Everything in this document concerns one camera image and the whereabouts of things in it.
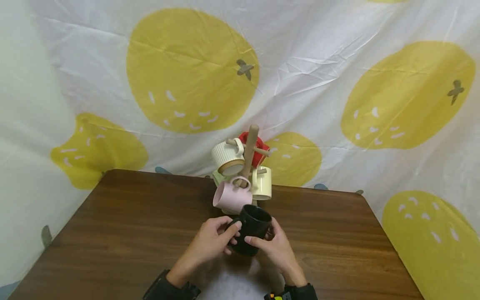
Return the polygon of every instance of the wooden table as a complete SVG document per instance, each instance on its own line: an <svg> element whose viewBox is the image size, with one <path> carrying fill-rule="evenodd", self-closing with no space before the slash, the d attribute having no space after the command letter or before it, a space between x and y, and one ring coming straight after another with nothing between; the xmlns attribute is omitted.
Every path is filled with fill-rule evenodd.
<svg viewBox="0 0 480 300"><path fill-rule="evenodd" d="M204 178L108 172L10 299L141 299L200 225L221 215L215 189ZM360 195L274 186L260 205L287 233L319 299L422 299ZM206 300L260 300L283 284L262 253L220 257L191 281Z"/></svg>

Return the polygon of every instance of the white ribbed mug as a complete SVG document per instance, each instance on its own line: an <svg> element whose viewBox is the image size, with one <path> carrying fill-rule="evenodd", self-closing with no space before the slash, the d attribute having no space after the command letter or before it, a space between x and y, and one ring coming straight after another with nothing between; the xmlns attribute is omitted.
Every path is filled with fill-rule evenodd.
<svg viewBox="0 0 480 300"><path fill-rule="evenodd" d="M218 172L223 176L239 173L245 165L243 158L243 144L239 138L233 139L236 145L221 142L212 149L212 157Z"/></svg>

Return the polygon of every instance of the wooden mug tree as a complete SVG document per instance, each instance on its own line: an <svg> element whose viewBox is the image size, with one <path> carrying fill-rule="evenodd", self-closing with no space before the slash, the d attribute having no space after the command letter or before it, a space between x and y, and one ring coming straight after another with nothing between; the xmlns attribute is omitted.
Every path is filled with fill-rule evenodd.
<svg viewBox="0 0 480 300"><path fill-rule="evenodd" d="M243 145L244 151L243 151L243 158L245 159L245 165L243 165L242 171L240 171L239 175L248 178L252 172L252 161L253 161L253 154L255 152L266 156L270 157L271 153L269 151L260 149L256 147L257 144L257 137L258 137L258 125L257 124L252 124L250 125L250 129L248 130L248 137L247 137L247 142L246 144ZM231 139L227 139L227 144L233 144L235 145L235 141ZM260 170L258 174L263 174L266 173L266 170ZM234 182L235 186L240 186L242 188L247 187L247 182L243 179L237 179Z"/></svg>

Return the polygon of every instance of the yellow circle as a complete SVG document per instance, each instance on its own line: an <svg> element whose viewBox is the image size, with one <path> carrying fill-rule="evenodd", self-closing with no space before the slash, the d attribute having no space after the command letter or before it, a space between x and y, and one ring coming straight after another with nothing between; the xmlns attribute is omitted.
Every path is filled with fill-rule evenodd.
<svg viewBox="0 0 480 300"><path fill-rule="evenodd" d="M360 78L343 111L342 132L366 149L418 146L460 110L474 76L475 61L456 44L409 44Z"/></svg>
<svg viewBox="0 0 480 300"><path fill-rule="evenodd" d="M198 133L229 127L242 117L260 67L253 47L225 22L171 8L146 16L134 28L127 75L151 122Z"/></svg>
<svg viewBox="0 0 480 300"><path fill-rule="evenodd" d="M284 132L265 143L273 153L262 165L272 169L273 184L302 186L318 173L322 153L303 135Z"/></svg>
<svg viewBox="0 0 480 300"><path fill-rule="evenodd" d="M50 158L75 188L90 190L108 170L143 168L148 153L133 133L97 115L81 113L76 117L75 132L51 150Z"/></svg>
<svg viewBox="0 0 480 300"><path fill-rule="evenodd" d="M403 191L386 204L382 224L425 299L480 299L480 241L455 207Z"/></svg>

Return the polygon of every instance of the black mug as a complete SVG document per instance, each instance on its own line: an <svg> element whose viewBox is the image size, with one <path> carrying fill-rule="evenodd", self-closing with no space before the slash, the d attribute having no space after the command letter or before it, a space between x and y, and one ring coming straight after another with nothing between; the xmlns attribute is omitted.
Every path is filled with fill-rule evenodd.
<svg viewBox="0 0 480 300"><path fill-rule="evenodd" d="M250 257L257 255L258 248L247 244L244 239L246 236L263 239L272 224L272 216L258 206L246 204L243 206L239 217L231 221L228 227L237 221L241 222L240 236L235 237L236 245L230 243L228 245L241 255Z"/></svg>

